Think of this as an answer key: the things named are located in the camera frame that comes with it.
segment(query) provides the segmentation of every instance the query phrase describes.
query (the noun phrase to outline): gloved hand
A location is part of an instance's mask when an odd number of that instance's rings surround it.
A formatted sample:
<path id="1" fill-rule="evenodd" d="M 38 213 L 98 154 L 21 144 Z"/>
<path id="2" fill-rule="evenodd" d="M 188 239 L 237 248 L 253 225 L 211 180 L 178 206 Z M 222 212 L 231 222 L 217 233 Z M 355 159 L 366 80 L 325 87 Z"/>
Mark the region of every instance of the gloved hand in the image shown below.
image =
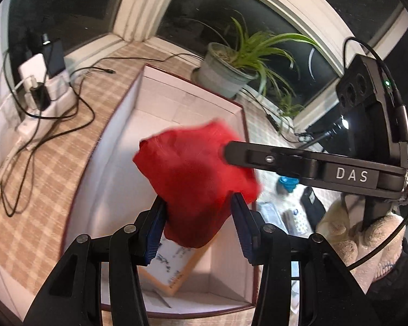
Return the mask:
<path id="1" fill-rule="evenodd" d="M 348 210 L 360 208 L 364 208 L 364 199 L 347 195 L 343 201 L 340 199 L 331 205 L 316 228 L 347 266 L 381 244 L 403 220 L 401 216 L 389 213 L 362 232 L 361 223 L 350 227 L 348 215 Z M 402 252 L 404 234 L 405 228 L 382 251 L 351 271 L 364 293 L 372 282 L 384 277 L 394 267 Z"/>

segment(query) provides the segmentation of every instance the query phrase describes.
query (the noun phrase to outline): beige glove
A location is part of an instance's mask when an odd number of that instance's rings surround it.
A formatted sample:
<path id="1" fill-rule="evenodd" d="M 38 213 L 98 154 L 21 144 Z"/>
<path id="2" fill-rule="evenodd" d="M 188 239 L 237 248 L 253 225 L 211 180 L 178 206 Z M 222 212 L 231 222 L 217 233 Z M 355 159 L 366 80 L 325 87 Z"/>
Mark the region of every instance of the beige glove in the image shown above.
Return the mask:
<path id="1" fill-rule="evenodd" d="M 353 217 L 354 212 L 363 210 L 362 197 L 346 196 L 344 204 L 342 200 L 337 200 L 331 205 L 316 228 L 347 266 L 381 244 L 403 220 L 401 216 L 389 213 L 361 232 L 361 223 L 351 228 L 353 224 L 348 211 Z M 372 282 L 385 276 L 394 267 L 402 252 L 404 234 L 405 228 L 382 251 L 351 271 L 364 293 L 367 293 Z"/>

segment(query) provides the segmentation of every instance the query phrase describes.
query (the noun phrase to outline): spider plant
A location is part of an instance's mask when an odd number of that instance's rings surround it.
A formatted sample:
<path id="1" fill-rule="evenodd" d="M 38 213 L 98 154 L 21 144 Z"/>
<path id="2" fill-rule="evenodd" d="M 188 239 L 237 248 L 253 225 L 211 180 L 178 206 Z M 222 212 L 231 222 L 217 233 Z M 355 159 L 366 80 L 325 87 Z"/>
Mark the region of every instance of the spider plant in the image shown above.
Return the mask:
<path id="1" fill-rule="evenodd" d="M 260 86 L 258 92 L 263 96 L 266 96 L 268 80 L 273 85 L 280 97 L 286 93 L 292 93 L 295 95 L 295 92 L 289 83 L 274 70 L 271 70 L 268 66 L 266 66 L 266 62 L 269 61 L 266 56 L 279 55 L 288 59 L 290 61 L 290 68 L 296 67 L 299 74 L 299 69 L 293 56 L 288 51 L 277 48 L 274 45 L 293 41 L 308 43 L 320 49 L 319 45 L 313 39 L 298 33 L 284 33 L 276 35 L 273 32 L 258 31 L 250 36 L 243 16 L 243 26 L 236 18 L 231 17 L 237 31 L 237 43 L 235 48 L 232 48 L 227 40 L 214 28 L 201 21 L 191 18 L 188 19 L 209 27 L 221 38 L 221 40 L 227 46 L 224 52 L 220 51 L 218 54 L 222 60 L 239 71 L 243 71 L 245 73 L 258 73 L 260 76 Z"/>
<path id="2" fill-rule="evenodd" d="M 277 101 L 278 109 L 281 111 L 279 116 L 294 118 L 297 116 L 301 110 L 304 108 L 300 104 L 293 104 L 292 96 L 289 93 L 284 94 Z"/>

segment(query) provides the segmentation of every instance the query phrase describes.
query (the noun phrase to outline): plaid tablecloth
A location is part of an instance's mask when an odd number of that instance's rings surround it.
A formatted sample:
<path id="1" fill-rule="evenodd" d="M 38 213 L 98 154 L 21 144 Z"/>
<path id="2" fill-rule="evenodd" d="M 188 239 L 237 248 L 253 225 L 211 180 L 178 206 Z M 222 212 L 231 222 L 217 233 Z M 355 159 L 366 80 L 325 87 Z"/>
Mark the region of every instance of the plaid tablecloth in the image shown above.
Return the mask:
<path id="1" fill-rule="evenodd" d="M 168 55 L 142 43 L 131 43 L 112 56 L 164 59 Z M 193 66 L 172 58 L 164 63 L 149 62 L 179 76 L 190 78 Z M 29 167 L 19 209 L 8 218 L 0 202 L 0 265 L 23 287 L 37 294 L 55 266 L 72 200 L 86 163 L 100 134 L 116 106 L 129 89 L 145 61 L 105 60 L 97 66 L 111 68 L 116 74 L 90 71 L 82 87 L 82 97 L 96 113 L 94 122 L 80 130 L 45 143 Z M 270 127 L 262 110 L 246 96 L 236 99 L 245 107 L 251 142 L 287 146 L 287 142 Z M 89 110 L 81 104 L 76 118 L 62 121 L 54 129 L 58 133 L 84 124 L 90 119 Z M 5 187 L 9 201 L 14 203 L 25 163 L 29 156 L 23 152 L 12 166 Z M 274 174 L 258 175 L 266 195 L 273 191 Z M 152 326 L 243 326 L 250 325 L 254 309 L 202 319 L 151 319 Z M 103 312 L 104 325 L 112 325 L 109 312 Z"/>

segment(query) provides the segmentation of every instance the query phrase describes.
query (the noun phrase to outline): blue gripper pad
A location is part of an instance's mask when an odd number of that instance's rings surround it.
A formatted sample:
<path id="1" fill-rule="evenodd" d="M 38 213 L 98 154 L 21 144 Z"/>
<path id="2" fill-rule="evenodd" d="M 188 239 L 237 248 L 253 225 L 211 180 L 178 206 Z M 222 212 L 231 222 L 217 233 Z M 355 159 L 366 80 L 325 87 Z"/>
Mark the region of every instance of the blue gripper pad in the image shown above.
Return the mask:
<path id="1" fill-rule="evenodd" d="M 165 223 L 166 202 L 158 196 L 139 232 L 139 242 L 145 245 L 144 265 L 149 265 L 156 257 Z"/>
<path id="2" fill-rule="evenodd" d="M 260 227 L 264 224 L 263 218 L 259 212 L 249 210 L 239 192 L 234 193 L 231 197 L 231 214 L 243 256 L 251 265 L 261 264 Z"/>

